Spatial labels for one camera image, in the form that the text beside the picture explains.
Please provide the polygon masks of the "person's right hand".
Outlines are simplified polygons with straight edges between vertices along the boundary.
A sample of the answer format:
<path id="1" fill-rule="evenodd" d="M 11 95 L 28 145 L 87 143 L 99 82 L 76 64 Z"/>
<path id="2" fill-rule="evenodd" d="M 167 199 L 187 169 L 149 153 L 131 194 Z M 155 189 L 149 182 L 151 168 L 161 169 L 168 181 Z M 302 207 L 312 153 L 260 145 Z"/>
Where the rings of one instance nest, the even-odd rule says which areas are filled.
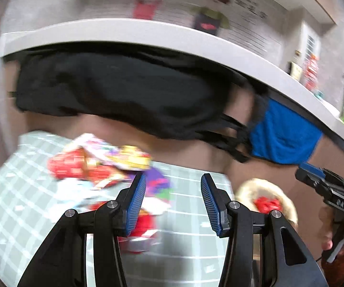
<path id="1" fill-rule="evenodd" d="M 321 221 L 321 228 L 319 230 L 319 239 L 321 241 L 321 249 L 328 251 L 333 247 L 333 221 L 334 221 L 334 210 L 330 207 L 322 207 L 319 211 L 319 219 Z M 344 244 L 341 247 L 339 256 L 344 255 Z"/>

